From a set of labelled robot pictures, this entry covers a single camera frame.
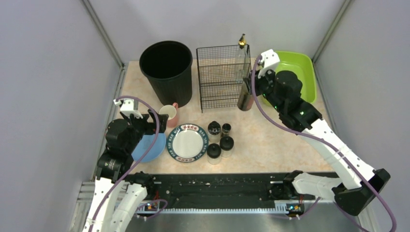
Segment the clear glass bottle gold cap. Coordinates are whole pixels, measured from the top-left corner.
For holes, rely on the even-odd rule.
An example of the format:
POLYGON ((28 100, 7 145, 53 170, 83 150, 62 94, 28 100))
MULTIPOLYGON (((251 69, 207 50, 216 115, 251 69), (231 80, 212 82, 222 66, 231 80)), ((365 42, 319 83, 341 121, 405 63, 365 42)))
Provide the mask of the clear glass bottle gold cap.
POLYGON ((240 39, 238 40, 238 49, 235 54, 235 80, 240 82, 243 80, 247 72, 247 58, 248 58, 248 44, 243 33, 240 39))

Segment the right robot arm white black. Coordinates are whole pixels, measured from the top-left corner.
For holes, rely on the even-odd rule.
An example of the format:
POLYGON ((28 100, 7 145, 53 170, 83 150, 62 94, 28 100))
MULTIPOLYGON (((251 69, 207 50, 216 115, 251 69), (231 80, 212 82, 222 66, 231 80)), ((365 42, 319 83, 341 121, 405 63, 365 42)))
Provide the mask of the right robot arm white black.
POLYGON ((284 179, 291 193, 332 200, 351 216, 359 215, 390 180, 385 169, 374 169, 361 160, 329 127, 322 114, 301 98, 302 82, 291 71, 250 73, 242 95, 251 102, 263 96, 278 112, 277 126, 302 137, 336 172, 336 178, 293 171, 284 179))

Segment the dark sauce bottle black cap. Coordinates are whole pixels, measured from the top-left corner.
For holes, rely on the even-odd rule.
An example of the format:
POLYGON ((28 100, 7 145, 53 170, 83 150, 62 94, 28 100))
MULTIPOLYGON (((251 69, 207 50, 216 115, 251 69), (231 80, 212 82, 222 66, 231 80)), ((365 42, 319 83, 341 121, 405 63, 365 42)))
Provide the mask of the dark sauce bottle black cap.
POLYGON ((243 83, 242 83, 240 95, 237 101, 237 107, 241 111, 248 111, 252 108, 253 103, 254 103, 254 97, 250 95, 245 95, 243 91, 243 83))

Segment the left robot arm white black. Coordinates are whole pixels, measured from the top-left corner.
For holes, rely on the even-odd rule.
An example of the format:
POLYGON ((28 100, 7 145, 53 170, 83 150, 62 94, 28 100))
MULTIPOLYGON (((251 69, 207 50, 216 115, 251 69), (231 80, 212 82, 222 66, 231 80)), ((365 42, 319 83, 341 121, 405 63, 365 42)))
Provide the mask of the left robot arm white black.
POLYGON ((83 227, 85 232, 124 232, 140 203, 153 192, 153 176, 128 174, 132 152, 143 136, 164 132, 168 115, 123 116, 108 124, 106 146, 97 161, 94 195, 83 227))

